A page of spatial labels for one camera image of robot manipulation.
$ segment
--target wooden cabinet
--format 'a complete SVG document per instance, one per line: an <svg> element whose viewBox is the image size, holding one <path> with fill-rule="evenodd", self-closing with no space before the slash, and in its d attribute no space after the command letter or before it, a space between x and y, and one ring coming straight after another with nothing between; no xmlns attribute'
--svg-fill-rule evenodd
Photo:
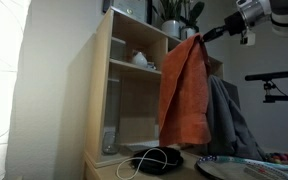
<svg viewBox="0 0 288 180"><path fill-rule="evenodd" d="M117 50L115 42L122 42L123 47ZM85 167L100 168L132 156L124 146L115 155L103 155L106 131L119 132L120 144L158 139L161 64L166 53L179 43L117 9L106 12L96 31L92 59ZM113 50L123 51L122 56L115 56L120 59L111 58ZM130 63L133 50L143 52L156 70Z"/></svg>

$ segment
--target plant pot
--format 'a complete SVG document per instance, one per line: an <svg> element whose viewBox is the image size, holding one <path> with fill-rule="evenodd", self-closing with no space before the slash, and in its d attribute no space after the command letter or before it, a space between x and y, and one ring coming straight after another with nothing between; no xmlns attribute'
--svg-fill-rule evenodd
<svg viewBox="0 0 288 180"><path fill-rule="evenodd" d="M162 24L162 31L164 31L169 36L179 38L180 37L180 23L175 20L165 21Z"/></svg>
<svg viewBox="0 0 288 180"><path fill-rule="evenodd" d="M181 39L185 40L196 33L196 30L192 27L183 27L181 29Z"/></svg>

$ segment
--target black cable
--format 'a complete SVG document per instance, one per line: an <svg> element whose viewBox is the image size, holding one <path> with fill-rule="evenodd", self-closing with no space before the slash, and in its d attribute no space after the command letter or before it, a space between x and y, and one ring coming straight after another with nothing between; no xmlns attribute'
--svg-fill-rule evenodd
<svg viewBox="0 0 288 180"><path fill-rule="evenodd" d="M283 92L277 87L277 85L276 85L272 80L270 80L270 82L273 84L273 86L275 86L275 88L276 88L281 94L283 94L284 96L288 96L287 94L283 93Z"/></svg>

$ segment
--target potted plant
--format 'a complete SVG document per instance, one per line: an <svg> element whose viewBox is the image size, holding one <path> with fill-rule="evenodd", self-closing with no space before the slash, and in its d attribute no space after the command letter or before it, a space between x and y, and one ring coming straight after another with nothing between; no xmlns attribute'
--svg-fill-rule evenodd
<svg viewBox="0 0 288 180"><path fill-rule="evenodd" d="M160 0L162 5L162 31L176 38L180 37L180 16L183 0Z"/></svg>
<svg viewBox="0 0 288 180"><path fill-rule="evenodd" d="M199 27L196 25L197 18L201 15L204 9L204 2L197 2L191 9L191 0L183 0L184 16L181 16L181 21L184 22L185 26L181 29L181 39L185 40L188 37L199 32Z"/></svg>

